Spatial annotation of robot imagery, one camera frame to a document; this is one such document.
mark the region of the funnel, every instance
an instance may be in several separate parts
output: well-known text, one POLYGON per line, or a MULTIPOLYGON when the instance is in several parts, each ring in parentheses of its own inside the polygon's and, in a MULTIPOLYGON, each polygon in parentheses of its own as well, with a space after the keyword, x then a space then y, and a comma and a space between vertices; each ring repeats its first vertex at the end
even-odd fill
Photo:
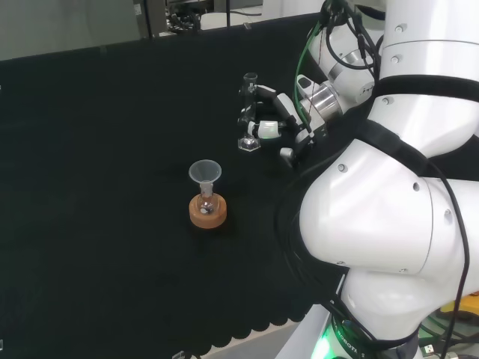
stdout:
POLYGON ((202 159, 189 168, 189 176, 200 184, 201 194, 189 204, 189 214, 194 225, 210 229, 226 219, 225 199, 213 193, 213 183, 222 175, 222 168, 216 162, 202 159))

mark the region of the cable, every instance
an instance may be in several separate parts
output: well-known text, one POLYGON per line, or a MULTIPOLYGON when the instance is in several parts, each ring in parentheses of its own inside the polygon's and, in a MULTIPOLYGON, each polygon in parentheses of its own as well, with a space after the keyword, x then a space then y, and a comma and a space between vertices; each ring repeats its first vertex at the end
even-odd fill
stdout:
POLYGON ((457 295, 456 295, 456 301, 454 302, 454 310, 453 314, 451 317, 451 320, 449 322, 449 327, 446 333, 446 338, 445 338, 445 347, 442 350, 441 354, 441 359, 445 359, 446 354, 448 353, 448 348, 451 344, 451 339, 454 331, 454 324, 456 323, 456 317, 459 312, 459 305, 461 302, 461 298, 463 297, 463 290, 464 290, 464 285, 466 283, 466 278, 467 274, 469 271, 469 264, 470 264, 470 254, 469 254, 469 242, 467 238, 467 232, 466 232, 466 226, 464 225, 464 220, 463 220, 463 215, 460 211, 459 204, 456 199, 456 195, 454 194, 454 191, 451 188, 451 185, 448 182, 448 179, 446 176, 437 168, 435 164, 430 162, 430 167, 437 173, 439 179, 444 183, 444 186, 446 187, 446 190, 449 193, 449 197, 451 197, 451 202, 454 208, 454 211, 456 213, 456 218, 457 218, 457 224, 459 226, 459 230, 461 233, 461 237, 463 240, 463 248, 464 248, 464 268, 463 268, 463 273, 461 274, 459 286, 457 287, 457 295))
POLYGON ((151 23, 150 23, 150 12, 148 11, 148 0, 143 1, 143 8, 144 8, 144 18, 147 22, 148 38, 151 40, 152 33, 151 33, 151 23))
MULTIPOLYGON (((432 322, 432 323, 435 324, 436 326, 440 327, 441 329, 444 329, 444 330, 447 330, 447 329, 448 329, 448 327, 447 327, 446 325, 442 324, 441 322, 438 322, 438 321, 435 320, 432 316, 428 316, 427 318, 430 320, 430 322, 432 322)), ((458 333, 457 331, 453 331, 452 334, 455 335, 456 337, 461 338, 461 339, 467 338, 466 335, 461 334, 461 333, 458 333)))
POLYGON ((376 49, 376 44, 371 39, 371 36, 366 31, 366 29, 362 25, 361 21, 358 20, 358 17, 354 13, 353 9, 350 8, 350 6, 348 5, 346 0, 336 0, 336 1, 339 2, 342 5, 343 9, 351 17, 351 19, 353 20, 354 28, 356 29, 356 31, 364 36, 364 38, 366 39, 367 44, 369 45, 369 47, 371 48, 371 50, 373 52, 373 55, 374 55, 373 58, 376 59, 378 68, 381 68, 381 57, 379 56, 379 53, 376 49))
POLYGON ((353 33, 354 36, 358 37, 358 32, 356 29, 351 25, 350 20, 346 20, 347 27, 350 28, 351 32, 353 33))
POLYGON ((330 22, 329 25, 327 26, 326 28, 326 47, 328 48, 328 51, 329 53, 331 54, 331 56, 341 65, 343 65, 344 67, 347 67, 348 69, 351 69, 351 70, 366 70, 367 68, 371 68, 373 67, 374 65, 371 64, 369 66, 356 66, 356 65, 351 65, 351 64, 348 64, 347 62, 344 62, 343 60, 341 60, 339 58, 339 56, 336 55, 335 51, 332 49, 332 46, 331 46, 331 39, 329 38, 331 36, 331 32, 332 32, 332 28, 335 26, 335 24, 333 22, 330 22))
POLYGON ((313 41, 313 39, 319 34, 320 29, 321 29, 321 25, 318 22, 316 26, 314 26, 313 31, 310 33, 308 41, 306 42, 305 48, 302 50, 301 56, 299 57, 298 66, 296 67, 296 75, 294 77, 294 91, 293 91, 294 105, 296 107, 296 111, 298 112, 299 117, 301 118, 301 121, 303 122, 303 124, 305 125, 306 129, 308 130, 310 134, 313 131, 311 129, 311 126, 308 123, 308 120, 306 120, 305 114, 303 114, 301 110, 301 104, 299 103, 299 96, 298 96, 298 85, 296 82, 297 82, 299 71, 301 70, 302 62, 305 58, 306 52, 308 52, 309 46, 311 45, 311 42, 313 41))
MULTIPOLYGON (((420 328, 431 335, 428 338, 419 338, 419 346, 421 348, 425 346, 434 346, 435 351, 442 351, 445 348, 444 345, 444 338, 445 332, 442 334, 436 333, 432 329, 426 327, 425 325, 421 325, 420 328)), ((479 344, 479 333, 472 334, 470 337, 464 337, 463 339, 452 339, 451 344, 449 345, 448 349, 452 346, 457 346, 459 344, 479 344)))
MULTIPOLYGON (((323 44, 323 32, 324 32, 324 31, 321 31, 320 45, 323 44)), ((322 48, 323 48, 323 47, 320 46, 320 54, 319 54, 318 59, 317 59, 318 65, 321 64, 321 52, 322 52, 321 50, 322 50, 322 48)), ((311 94, 313 94, 313 95, 314 95, 314 89, 315 89, 315 87, 316 87, 316 82, 313 83, 313 90, 311 91, 311 94)), ((309 116, 309 117, 311 117, 311 109, 312 109, 312 108, 313 108, 313 99, 311 98, 311 99, 309 100, 309 111, 308 111, 308 116, 309 116)))
MULTIPOLYGON (((367 61, 366 61, 366 59, 363 58, 362 60, 363 60, 363 62, 364 62, 364 65, 367 66, 367 61)), ((376 76, 374 75, 373 70, 372 70, 370 67, 368 67, 368 68, 367 68, 367 71, 369 71, 369 73, 371 74, 371 76, 373 76, 374 85, 376 85, 376 76)))
POLYGON ((231 0, 226 0, 226 27, 231 27, 231 0))
POLYGON ((230 11, 230 13, 237 13, 238 15, 244 16, 262 16, 262 13, 242 13, 241 11, 230 11))
POLYGON ((382 45, 382 41, 384 40, 384 35, 381 35, 381 37, 379 38, 379 40, 377 41, 376 43, 376 48, 377 50, 379 51, 381 45, 382 45))

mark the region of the yellow object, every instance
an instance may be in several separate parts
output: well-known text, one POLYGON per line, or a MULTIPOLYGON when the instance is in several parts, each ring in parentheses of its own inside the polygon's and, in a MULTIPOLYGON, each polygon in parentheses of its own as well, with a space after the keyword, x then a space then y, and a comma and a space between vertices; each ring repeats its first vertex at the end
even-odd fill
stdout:
MULTIPOLYGON (((446 304, 441 308, 442 314, 448 314, 454 310, 454 302, 446 304)), ((468 295, 461 300, 459 311, 479 316, 479 292, 468 295)))

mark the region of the orange base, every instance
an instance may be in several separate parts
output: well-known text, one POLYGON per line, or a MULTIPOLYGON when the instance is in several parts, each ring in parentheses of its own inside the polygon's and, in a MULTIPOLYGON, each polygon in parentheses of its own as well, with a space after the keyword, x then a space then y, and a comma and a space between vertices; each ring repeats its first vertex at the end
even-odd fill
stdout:
POLYGON ((215 193, 214 196, 218 196, 219 210, 212 215, 204 215, 198 211, 196 203, 198 202, 200 195, 194 196, 189 203, 189 218, 196 227, 203 228, 204 230, 211 230, 221 226, 226 221, 226 201, 219 194, 215 193))

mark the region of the glass beaker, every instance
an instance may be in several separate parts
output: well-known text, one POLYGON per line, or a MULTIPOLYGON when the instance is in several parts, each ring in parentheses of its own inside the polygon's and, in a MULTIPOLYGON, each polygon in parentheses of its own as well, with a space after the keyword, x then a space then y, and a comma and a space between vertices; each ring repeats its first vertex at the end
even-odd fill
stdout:
POLYGON ((245 111, 241 114, 239 121, 240 124, 247 126, 250 121, 256 120, 257 74, 247 73, 242 79, 242 94, 245 97, 245 111))

